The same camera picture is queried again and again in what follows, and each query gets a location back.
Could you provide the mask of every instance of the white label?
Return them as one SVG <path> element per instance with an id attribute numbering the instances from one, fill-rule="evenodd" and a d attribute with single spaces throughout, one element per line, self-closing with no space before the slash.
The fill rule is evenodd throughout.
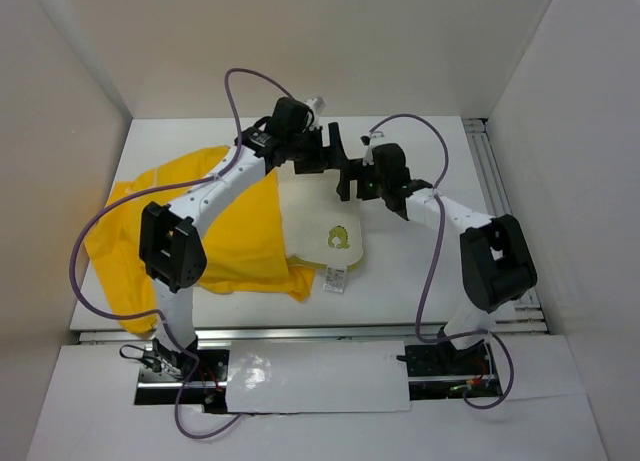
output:
<path id="1" fill-rule="evenodd" d="M 344 293 L 344 286 L 347 283 L 347 268 L 336 268 L 327 266 L 324 275 L 324 290 L 332 293 Z"/>

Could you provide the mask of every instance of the cable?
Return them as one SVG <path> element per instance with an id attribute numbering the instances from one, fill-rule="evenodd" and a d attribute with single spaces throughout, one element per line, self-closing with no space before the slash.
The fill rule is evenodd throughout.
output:
<path id="1" fill-rule="evenodd" d="M 237 134 L 238 134 L 238 137 L 236 139 L 236 147 L 237 147 L 237 149 L 236 149 L 236 152 L 234 153 L 233 157 L 231 158 L 231 162 L 228 165 L 226 165 L 225 167 L 223 167 L 218 173 L 216 173 L 216 174 L 214 174 L 212 176 L 209 176 L 209 177 L 206 177 L 206 178 L 202 178 L 202 179 L 195 179 L 195 180 L 192 180 L 192 181 L 184 181 L 182 183 L 168 184 L 168 185 L 165 185 L 165 186 L 156 186 L 156 187 L 153 187 L 153 188 L 143 189 L 142 191 L 138 191 L 137 193 L 133 193 L 133 194 L 130 194 L 129 196 L 125 196 L 124 198 L 121 198 L 118 201 L 115 201 L 114 203 L 110 204 L 109 206 L 105 206 L 103 209 L 98 211 L 98 213 L 95 216 L 93 216 L 89 220 L 89 222 L 87 222 L 87 224 L 82 228 L 82 230 L 80 231 L 80 234 L 78 235 L 78 238 L 76 239 L 76 241 L 75 241 L 75 243 L 73 245 L 73 248 L 71 250 L 71 256 L 70 256 L 70 259 L 69 259 L 69 282 L 71 283 L 71 289 L 73 290 L 73 293 L 76 296 L 76 298 L 78 299 L 78 301 L 80 301 L 80 304 L 82 304 L 86 309 L 88 309 L 93 314 L 96 314 L 96 315 L 101 316 L 103 318 L 112 319 L 112 320 L 115 320 L 115 321 L 130 321 L 132 319 L 139 319 L 139 318 L 143 318 L 143 317 L 146 317 L 146 316 L 158 316 L 158 318 L 160 318 L 160 321 L 164 325 L 165 332 L 167 333 L 167 336 L 169 337 L 171 342 L 180 350 L 181 354 L 184 354 L 185 356 L 188 356 L 189 358 L 191 358 L 194 361 L 194 363 L 193 363 L 194 365 L 191 368 L 191 371 L 187 374 L 186 378 L 182 382 L 182 385 L 180 386 L 180 389 L 178 390 L 178 395 L 176 396 L 176 401 L 175 401 L 175 404 L 174 404 L 173 415 L 174 415 L 176 427 L 178 428 L 178 430 L 184 436 L 186 436 L 187 438 L 198 439 L 198 440 L 212 438 L 212 437 L 217 436 L 218 434 L 226 431 L 231 426 L 233 426 L 236 422 L 238 422 L 242 415 L 238 414 L 238 415 L 234 416 L 231 419 L 231 421 L 229 421 L 227 424 L 223 425 L 222 427 L 220 427 L 220 428 L 218 428 L 215 431 L 212 431 L 210 433 L 193 434 L 193 433 L 188 432 L 182 426 L 182 422 L 180 420 L 180 400 L 182 399 L 182 393 L 184 391 L 185 386 L 191 380 L 191 378 L 193 377 L 193 375 L 195 374 L 195 372 L 198 369 L 198 366 L 200 364 L 200 358 L 198 357 L 197 354 L 188 351 L 185 347 L 180 345 L 180 343 L 178 342 L 178 340 L 173 335 L 173 332 L 171 331 L 171 328 L 169 327 L 169 325 L 167 323 L 166 316 L 164 315 L 164 313 L 161 310 L 159 310 L 157 308 L 156 309 L 150 309 L 148 311 L 144 311 L 144 312 L 141 312 L 141 313 L 135 313 L 135 314 L 114 314 L 114 313 L 110 313 L 108 311 L 103 311 L 102 309 L 96 308 L 94 305 L 92 305 L 91 302 L 87 298 L 85 298 L 85 296 L 82 294 L 82 291 L 80 290 L 80 284 L 78 283 L 78 278 L 76 276 L 76 264 L 78 262 L 78 254 L 80 252 L 80 249 L 82 247 L 84 239 L 86 238 L 86 236 L 89 233 L 89 231 L 91 230 L 91 228 L 103 216 L 105 216 L 107 213 L 113 211 L 118 206 L 121 206 L 124 203 L 126 203 L 128 201 L 131 201 L 133 199 L 140 198 L 142 196 L 146 196 L 147 194 L 158 193 L 158 192 L 161 192 L 161 191 L 168 191 L 170 189 L 187 188 L 187 187 L 195 186 L 195 185 L 198 185 L 198 184 L 208 183 L 210 181 L 216 180 L 220 176 L 223 176 L 225 173 L 227 173 L 230 169 L 233 168 L 233 166 L 237 162 L 237 160 L 240 157 L 240 154 L 242 152 L 242 127 L 240 125 L 240 115 L 238 114 L 238 108 L 236 107 L 236 103 L 235 103 L 235 101 L 233 99 L 233 95 L 231 94 L 231 87 L 230 87 L 230 84 L 229 84 L 229 80 L 230 80 L 231 75 L 233 73 L 244 73 L 244 74 L 251 74 L 253 76 L 257 76 L 258 78 L 264 79 L 265 81 L 271 83 L 273 86 L 275 86 L 280 91 L 282 91 L 286 96 L 288 96 L 290 98 L 293 97 L 288 90 L 286 90 L 277 81 L 271 79 L 269 76 L 266 76 L 266 75 L 264 75 L 262 73 L 254 71 L 252 69 L 245 69 L 245 68 L 231 68 L 231 69 L 229 69 L 225 73 L 225 76 L 224 76 L 224 89 L 225 89 L 225 93 L 227 95 L 227 99 L 229 101 L 229 106 L 231 107 L 231 112 L 233 114 L 233 119 L 235 121 L 236 131 L 237 131 Z"/>
<path id="2" fill-rule="evenodd" d="M 438 186 L 440 186 L 440 183 L 442 182 L 442 180 L 444 179 L 445 175 L 447 174 L 447 171 L 449 170 L 449 148 L 447 147 L 447 143 L 445 142 L 444 138 L 442 137 L 442 134 L 440 134 L 440 131 L 438 131 L 436 129 L 436 127 L 431 124 L 429 121 L 422 119 L 420 116 L 416 116 L 415 114 L 408 114 L 408 113 L 400 113 L 400 114 L 394 114 L 393 116 L 388 116 L 386 118 L 384 118 L 382 121 L 380 121 L 379 123 L 375 124 L 370 130 L 369 130 L 369 134 L 371 135 L 374 131 L 376 131 L 377 129 L 379 129 L 381 126 L 387 124 L 389 121 L 392 121 L 394 119 L 398 119 L 398 118 L 410 118 L 410 119 L 415 119 L 416 121 L 424 124 L 425 126 L 427 126 L 438 138 L 438 141 L 440 141 L 440 144 L 442 145 L 442 151 L 444 153 L 444 164 L 442 167 L 442 172 L 440 173 L 440 176 L 438 176 L 438 179 L 436 179 L 436 182 L 433 183 L 433 199 L 435 199 L 436 203 L 438 203 L 438 208 L 440 210 L 440 220 L 438 223 L 438 235 L 436 237 L 436 246 L 433 250 L 433 256 L 431 257 L 431 264 L 429 265 L 429 271 L 427 273 L 427 279 L 424 283 L 424 286 L 422 288 L 422 294 L 420 295 L 420 302 L 418 303 L 418 309 L 416 312 L 416 321 L 415 321 L 415 335 L 416 338 L 421 341 L 422 343 L 425 344 L 440 344 L 440 343 L 444 343 L 447 341 L 453 341 L 455 339 L 460 339 L 460 338 L 466 338 L 468 336 L 487 336 L 487 335 L 491 335 L 500 345 L 500 347 L 502 348 L 502 351 L 504 352 L 505 357 L 507 358 L 507 364 L 509 365 L 509 381 L 507 382 L 507 387 L 505 388 L 504 392 L 502 393 L 502 395 L 494 402 L 487 404 L 487 405 L 478 405 L 478 404 L 474 404 L 472 402 L 470 402 L 467 399 L 467 391 L 465 391 L 463 393 L 462 399 L 464 400 L 465 403 L 467 403 L 469 406 L 471 406 L 472 408 L 475 409 L 491 409 L 494 408 L 496 406 L 498 406 L 499 404 L 502 404 L 504 402 L 505 399 L 507 399 L 507 396 L 509 396 L 509 393 L 511 392 L 511 389 L 513 388 L 513 380 L 515 377 L 515 372 L 514 372 L 514 367 L 513 367 L 513 359 L 511 358 L 511 354 L 509 353 L 509 350 L 507 349 L 506 345 L 504 344 L 504 342 L 502 341 L 502 339 L 500 339 L 498 337 L 497 334 L 488 331 L 486 329 L 478 329 L 475 331 L 467 331 L 467 332 L 463 332 L 463 333 L 457 333 L 457 334 L 452 334 L 450 336 L 440 336 L 437 338 L 425 338 L 422 335 L 421 332 L 421 326 L 422 326 L 422 316 L 424 314 L 424 308 L 427 304 L 427 297 L 429 296 L 429 291 L 431 290 L 431 285 L 433 284 L 433 278 L 435 276 L 436 273 L 436 268 L 438 267 L 438 261 L 440 260 L 440 253 L 442 252 L 442 243 L 444 241 L 444 229 L 445 229 L 445 224 L 446 224 L 446 213 L 445 213 L 445 207 L 444 207 L 444 203 L 442 202 L 442 200 L 440 199 L 440 195 L 437 192 L 437 188 Z"/>

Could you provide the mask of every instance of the white wall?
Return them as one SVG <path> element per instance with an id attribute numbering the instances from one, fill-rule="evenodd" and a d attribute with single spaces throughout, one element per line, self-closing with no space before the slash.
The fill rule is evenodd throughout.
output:
<path id="1" fill-rule="evenodd" d="M 105 199 L 128 120 L 37 0 L 0 0 L 0 458 L 23 460 L 74 306 L 76 233 Z"/>
<path id="2" fill-rule="evenodd" d="M 489 122 L 612 460 L 640 452 L 640 0 L 553 0 Z"/>
<path id="3" fill-rule="evenodd" d="M 327 114 L 488 116 L 549 0 L 67 0 L 134 117 L 225 117 L 231 66 Z M 272 102 L 234 81 L 245 115 Z"/>

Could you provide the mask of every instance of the yellow fabric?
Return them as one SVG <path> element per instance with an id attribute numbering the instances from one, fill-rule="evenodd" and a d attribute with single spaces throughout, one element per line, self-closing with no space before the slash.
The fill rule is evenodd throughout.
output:
<path id="1" fill-rule="evenodd" d="M 227 151 L 226 147 L 202 149 L 149 170 L 133 182 L 116 183 L 107 204 L 152 186 L 201 178 Z M 85 247 L 114 313 L 133 314 L 155 307 L 151 280 L 138 257 L 140 215 L 150 201 L 166 204 L 186 189 L 129 201 L 104 216 L 87 236 Z M 208 263 L 199 284 L 209 291 L 288 293 L 298 301 L 311 292 L 314 271 L 287 265 L 275 171 L 242 193 L 215 220 L 203 245 Z M 131 333 L 142 333 L 153 328 L 154 318 L 120 324 Z"/>

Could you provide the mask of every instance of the purple cable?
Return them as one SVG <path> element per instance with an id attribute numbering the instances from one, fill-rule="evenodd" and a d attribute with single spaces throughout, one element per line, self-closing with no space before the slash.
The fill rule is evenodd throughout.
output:
<path id="1" fill-rule="evenodd" d="M 440 144 L 442 145 L 442 150 L 444 152 L 444 166 L 442 168 L 442 172 L 440 173 L 440 176 L 438 176 L 438 179 L 436 180 L 436 182 L 433 183 L 433 188 L 434 190 L 436 190 L 438 186 L 440 186 L 440 183 L 442 182 L 445 175 L 447 174 L 447 171 L 449 170 L 449 148 L 447 147 L 447 143 L 442 137 L 442 134 L 440 134 L 440 132 L 436 129 L 436 127 L 433 124 L 431 124 L 429 121 L 422 119 L 420 116 L 416 116 L 415 114 L 407 114 L 407 113 L 394 114 L 393 116 L 389 116 L 383 119 L 382 121 L 380 121 L 379 123 L 377 123 L 375 126 L 373 126 L 369 130 L 369 133 L 373 133 L 374 131 L 379 129 L 381 126 L 387 124 L 389 121 L 398 119 L 398 118 L 411 118 L 421 122 L 422 124 L 427 126 L 429 129 L 431 129 L 431 131 L 433 131 L 433 133 L 438 138 L 438 141 L 440 141 Z M 444 203 L 440 199 L 440 195 L 438 194 L 437 191 L 434 192 L 433 199 L 435 199 L 436 203 L 438 203 L 438 208 L 440 210 L 440 220 L 438 223 L 438 235 L 436 238 L 436 246 L 435 246 L 435 249 L 433 250 L 431 264 L 429 265 L 429 272 L 427 274 L 427 279 L 424 283 L 424 287 L 422 288 L 422 294 L 420 295 L 420 302 L 418 303 L 418 310 L 416 312 L 415 335 L 419 341 L 425 344 L 439 344 L 447 341 L 453 341 L 454 339 L 466 338 L 467 336 L 486 336 L 487 334 L 490 334 L 491 336 L 493 336 L 493 338 L 497 341 L 497 343 L 502 348 L 502 351 L 504 352 L 504 355 L 507 359 L 507 364 L 509 365 L 509 381 L 507 382 L 507 387 L 505 388 L 502 395 L 497 400 L 495 400 L 493 403 L 490 403 L 490 404 L 479 405 L 479 404 L 472 403 L 467 399 L 467 391 L 463 393 L 462 399 L 464 400 L 465 403 L 467 403 L 469 406 L 475 409 L 485 410 L 485 409 L 495 408 L 499 404 L 502 404 L 502 402 L 505 399 L 507 399 L 507 396 L 509 396 L 511 389 L 513 388 L 513 381 L 515 377 L 513 359 L 511 358 L 511 354 L 509 353 L 509 350 L 505 346 L 502 339 L 500 339 L 497 334 L 491 331 L 488 331 L 486 329 L 478 329 L 475 331 L 467 331 L 464 333 L 453 334 L 451 336 L 441 336 L 438 338 L 431 338 L 431 339 L 425 338 L 421 332 L 422 316 L 424 314 L 424 308 L 427 304 L 427 297 L 429 296 L 431 285 L 433 284 L 433 278 L 435 277 L 435 274 L 436 274 L 438 261 L 440 260 L 440 253 L 442 252 L 442 242 L 444 241 L 444 229 L 446 224 L 446 213 L 445 213 Z"/>
<path id="2" fill-rule="evenodd" d="M 143 318 L 145 316 L 156 315 L 156 316 L 158 316 L 160 318 L 160 321 L 164 325 L 164 328 L 165 328 L 165 331 L 167 333 L 167 336 L 169 337 L 171 342 L 178 349 L 180 349 L 181 354 L 185 354 L 185 355 L 189 356 L 191 359 L 193 359 L 194 366 L 191 369 L 191 371 L 189 372 L 189 374 L 187 374 L 187 377 L 184 379 L 184 381 L 182 382 L 182 385 L 180 386 L 180 389 L 178 390 L 178 395 L 176 396 L 176 402 L 175 402 L 174 410 L 173 410 L 174 419 L 175 419 L 175 422 L 176 422 L 176 426 L 178 427 L 178 430 L 183 435 L 185 435 L 187 438 L 191 438 L 191 439 L 207 439 L 207 438 L 212 438 L 214 436 L 217 436 L 217 435 L 221 434 L 222 432 L 226 431 L 227 429 L 229 429 L 231 426 L 233 426 L 240 419 L 240 417 L 242 415 L 238 414 L 238 415 L 234 416 L 231 419 L 231 421 L 229 421 L 227 424 L 223 425 L 222 427 L 220 427 L 220 428 L 218 428 L 215 431 L 212 431 L 210 433 L 193 434 L 193 433 L 188 432 L 182 426 L 182 422 L 180 421 L 180 399 L 182 399 L 182 393 L 184 391 L 184 388 L 185 388 L 186 384 L 189 382 L 189 380 L 191 380 L 191 378 L 195 374 L 196 370 L 198 369 L 198 366 L 200 364 L 200 358 L 198 357 L 197 354 L 192 353 L 190 351 L 187 351 L 185 347 L 180 345 L 180 343 L 176 340 L 175 336 L 173 335 L 173 332 L 171 331 L 171 328 L 167 324 L 167 318 L 165 317 L 164 313 L 159 309 L 150 309 L 148 311 L 144 311 L 142 313 L 135 313 L 135 314 L 113 314 L 113 313 L 109 313 L 108 311 L 103 311 L 103 310 L 93 306 L 89 302 L 89 300 L 87 298 L 85 298 L 85 296 L 82 294 L 82 292 L 80 290 L 80 285 L 79 285 L 78 279 L 76 277 L 76 264 L 78 262 L 78 254 L 80 253 L 80 248 L 82 247 L 82 243 L 84 242 L 84 239 L 86 238 L 86 236 L 89 233 L 89 231 L 91 230 L 91 228 L 104 215 L 106 215 L 107 213 L 113 211 L 118 206 L 121 206 L 124 203 L 126 203 L 128 201 L 131 201 L 133 199 L 140 198 L 141 196 L 146 196 L 147 194 L 158 193 L 160 191 L 168 191 L 170 189 L 187 188 L 187 187 L 190 187 L 190 186 L 195 186 L 197 184 L 208 183 L 209 181 L 215 180 L 218 176 L 224 175 L 225 173 L 227 173 L 235 165 L 235 163 L 237 162 L 238 158 L 240 157 L 240 153 L 242 151 L 242 127 L 240 126 L 240 115 L 238 114 L 238 108 L 236 107 L 236 103 L 233 100 L 233 95 L 231 94 L 231 87 L 230 87 L 230 84 L 229 84 L 229 79 L 230 79 L 230 77 L 231 77 L 231 75 L 233 73 L 245 73 L 245 74 L 251 74 L 253 76 L 257 76 L 258 78 L 262 78 L 265 81 L 267 81 L 267 82 L 271 83 L 272 85 L 274 85 L 276 88 L 278 88 L 280 91 L 282 91 L 286 96 L 288 96 L 290 98 L 293 97 L 291 95 L 291 93 L 288 90 L 286 90 L 280 83 L 278 83 L 277 81 L 271 79 L 270 77 L 268 77 L 268 76 L 266 76 L 266 75 L 264 75 L 262 73 L 254 71 L 252 69 L 245 69 L 245 68 L 231 68 L 231 69 L 229 69 L 226 72 L 225 76 L 224 76 L 224 89 L 225 89 L 225 92 L 227 94 L 227 99 L 229 100 L 229 106 L 231 107 L 231 112 L 233 114 L 233 119 L 234 119 L 235 125 L 236 125 L 236 131 L 238 133 L 238 138 L 236 139 L 236 147 L 237 147 L 237 149 L 236 149 L 236 152 L 234 153 L 233 157 L 231 158 L 231 162 L 227 166 L 222 168 L 220 170 L 220 172 L 216 173 L 213 176 L 209 176 L 207 178 L 202 178 L 202 179 L 195 179 L 195 180 L 192 180 L 192 181 L 185 181 L 185 182 L 182 182 L 182 183 L 168 184 L 168 185 L 165 185 L 165 186 L 156 186 L 154 188 L 144 189 L 142 191 L 138 191 L 137 193 L 130 194 L 129 196 L 125 196 L 124 198 L 121 198 L 118 201 L 115 201 L 114 203 L 110 204 L 109 206 L 104 207 L 93 218 L 91 218 L 89 220 L 89 222 L 84 226 L 84 228 L 82 228 L 82 230 L 80 231 L 80 234 L 78 235 L 78 238 L 76 239 L 76 242 L 73 245 L 73 249 L 71 250 L 71 258 L 69 260 L 69 281 L 71 283 L 71 289 L 73 290 L 73 293 L 75 294 L 75 296 L 78 299 L 78 301 L 80 301 L 80 303 L 85 308 L 87 308 L 93 314 L 96 314 L 96 315 L 101 316 L 103 318 L 113 319 L 115 321 L 129 321 L 129 320 L 132 320 L 132 319 Z"/>

